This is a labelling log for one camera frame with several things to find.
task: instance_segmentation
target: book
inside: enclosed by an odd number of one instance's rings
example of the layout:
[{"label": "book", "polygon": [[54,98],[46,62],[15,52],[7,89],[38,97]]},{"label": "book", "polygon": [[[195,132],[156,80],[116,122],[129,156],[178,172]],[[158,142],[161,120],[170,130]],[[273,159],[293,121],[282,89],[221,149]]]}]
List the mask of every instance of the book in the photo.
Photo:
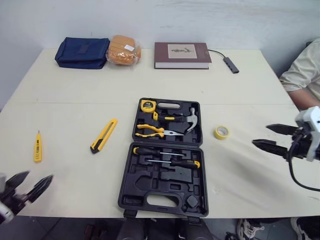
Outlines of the book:
[{"label": "book", "polygon": [[155,42],[155,69],[208,69],[211,58],[204,42]]}]

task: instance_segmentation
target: roll of tape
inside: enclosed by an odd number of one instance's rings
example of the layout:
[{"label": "roll of tape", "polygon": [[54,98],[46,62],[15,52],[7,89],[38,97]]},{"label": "roll of tape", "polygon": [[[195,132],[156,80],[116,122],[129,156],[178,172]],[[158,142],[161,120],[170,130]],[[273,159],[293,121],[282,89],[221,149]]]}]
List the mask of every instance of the roll of tape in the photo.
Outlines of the roll of tape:
[{"label": "roll of tape", "polygon": [[217,139],[224,140],[229,136],[229,130],[225,126],[218,126],[213,134]]}]

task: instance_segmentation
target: plastic bag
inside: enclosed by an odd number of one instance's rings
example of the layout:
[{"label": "plastic bag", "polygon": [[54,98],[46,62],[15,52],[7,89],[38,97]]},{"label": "plastic bag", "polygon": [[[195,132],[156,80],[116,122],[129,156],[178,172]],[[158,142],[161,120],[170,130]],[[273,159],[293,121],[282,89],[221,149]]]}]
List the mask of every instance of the plastic bag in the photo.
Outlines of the plastic bag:
[{"label": "plastic bag", "polygon": [[141,58],[141,48],[131,37],[115,35],[106,52],[106,59],[118,65],[134,65]]}]

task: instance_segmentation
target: white table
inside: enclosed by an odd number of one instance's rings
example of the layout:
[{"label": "white table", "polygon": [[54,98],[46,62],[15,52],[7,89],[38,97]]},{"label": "white table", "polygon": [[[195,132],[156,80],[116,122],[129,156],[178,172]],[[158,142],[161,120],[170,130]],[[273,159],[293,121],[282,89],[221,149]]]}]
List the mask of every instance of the white table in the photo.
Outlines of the white table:
[{"label": "white table", "polygon": [[[0,113],[1,171],[11,176],[31,170],[18,192],[54,174],[50,187],[21,215],[122,217],[117,200],[142,97],[200,102],[208,218],[320,215],[320,193],[296,185],[284,159],[251,143],[265,138],[288,147],[289,136],[265,126],[294,125],[298,113],[259,50],[222,50],[239,74],[214,53],[209,70],[153,69],[151,49],[142,51],[134,67],[79,70],[59,68],[56,51],[42,51]],[[93,155],[90,144],[112,118],[118,119],[115,130]],[[213,137],[218,125],[229,128],[228,139]],[[38,130],[43,161],[35,164]],[[176,217],[143,211],[137,216]]]}]

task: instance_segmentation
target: robotic arm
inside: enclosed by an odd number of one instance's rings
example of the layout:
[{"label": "robotic arm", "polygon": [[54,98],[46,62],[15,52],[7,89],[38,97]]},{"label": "robotic arm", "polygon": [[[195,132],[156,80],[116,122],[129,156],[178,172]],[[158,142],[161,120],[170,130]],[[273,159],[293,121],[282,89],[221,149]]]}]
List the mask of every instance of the robotic arm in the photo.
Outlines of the robotic arm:
[{"label": "robotic arm", "polygon": [[305,186],[297,181],[293,173],[292,158],[306,158],[307,161],[320,160],[320,108],[310,107],[301,111],[295,118],[298,125],[288,126],[283,124],[271,124],[266,126],[277,134],[292,135],[292,144],[289,150],[278,146],[275,141],[267,139],[256,139],[252,143],[261,150],[279,155],[289,163],[290,174],[293,181],[299,186],[312,191],[320,192],[320,189]]},{"label": "robotic arm", "polygon": [[50,185],[53,175],[42,178],[27,194],[17,194],[16,188],[25,180],[29,171],[20,172],[6,181],[0,176],[0,224],[10,222],[25,206],[33,203]]}]

